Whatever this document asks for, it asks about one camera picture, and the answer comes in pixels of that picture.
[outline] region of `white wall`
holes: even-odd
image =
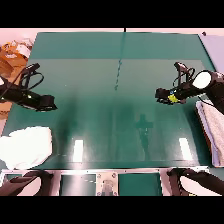
[[[38,32],[123,32],[123,30],[123,28],[0,28],[0,44],[2,45],[12,40],[20,41],[24,37],[29,37],[34,41]],[[203,31],[208,35],[224,36],[224,28],[127,28],[127,32],[200,34]]]

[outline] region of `green table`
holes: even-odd
[[[115,90],[118,62],[122,58]],[[160,33],[39,33],[29,59],[45,76],[34,89],[55,96],[58,110],[36,113],[13,105],[3,135],[28,126],[52,130],[53,154],[37,169],[106,169],[211,165],[194,112],[156,103],[171,88],[174,62],[214,70],[197,35]],[[74,163],[76,140],[83,160]],[[186,158],[180,139],[188,142]]]

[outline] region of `yellow tag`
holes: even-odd
[[[168,96],[169,100],[172,102],[172,103],[177,103],[179,100],[174,96],[174,94]]]

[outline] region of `metal frame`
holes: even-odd
[[[159,173],[160,175],[160,182],[162,187],[162,194],[163,196],[171,195],[171,189],[169,184],[169,178],[166,175],[166,172],[176,168],[176,167],[169,167],[169,168],[136,168],[136,169],[89,169],[89,170],[46,170],[49,173],[54,174],[54,178],[52,180],[52,196],[59,196],[60,190],[60,181],[61,175],[88,175],[88,174],[99,174],[99,173],[108,173],[114,172],[117,174],[131,174],[131,173]],[[196,166],[190,167],[195,171],[204,170],[209,172],[208,166]],[[5,176],[7,174],[22,174],[24,175],[27,172],[32,170],[7,170],[3,169],[0,174],[0,187],[4,183]]]

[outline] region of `robotic arm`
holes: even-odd
[[[214,107],[224,114],[224,75],[218,72],[203,70],[193,78],[195,69],[188,69],[186,65],[176,62],[174,64],[178,71],[178,86],[170,90],[158,88],[155,97],[157,102],[168,105],[175,103],[186,103],[189,97],[206,93]],[[181,77],[186,76],[186,81],[181,82]]]
[[[40,65],[36,63],[24,68],[13,82],[9,82],[7,79],[0,76],[0,103],[9,101],[24,108],[42,112],[56,110],[57,107],[54,104],[53,96],[41,96],[30,91],[39,85],[44,79],[44,76],[36,71],[39,67]],[[21,79],[19,85],[14,84],[20,75]],[[41,75],[41,79],[35,85],[28,87],[30,78],[34,75]]]

